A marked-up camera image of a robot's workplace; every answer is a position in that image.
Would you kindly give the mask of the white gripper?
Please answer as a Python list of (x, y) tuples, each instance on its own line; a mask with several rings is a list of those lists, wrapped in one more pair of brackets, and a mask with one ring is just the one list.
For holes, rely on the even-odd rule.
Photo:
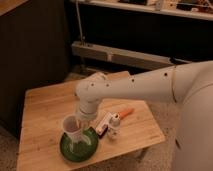
[(80, 120), (77, 120), (77, 127), (79, 131), (83, 131), (83, 122), (81, 121), (89, 121), (88, 122), (88, 134), (90, 136), (96, 136), (97, 133), (95, 128), (92, 125), (92, 120), (97, 117), (97, 106), (95, 105), (81, 105), (79, 104), (76, 109), (76, 117)]

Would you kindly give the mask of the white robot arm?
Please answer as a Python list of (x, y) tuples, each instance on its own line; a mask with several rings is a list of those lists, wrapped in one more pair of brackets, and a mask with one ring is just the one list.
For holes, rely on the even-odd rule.
[(94, 74), (76, 86), (81, 121), (97, 117), (104, 98), (175, 102), (181, 105), (172, 171), (213, 171), (213, 61), (170, 66), (109, 80)]

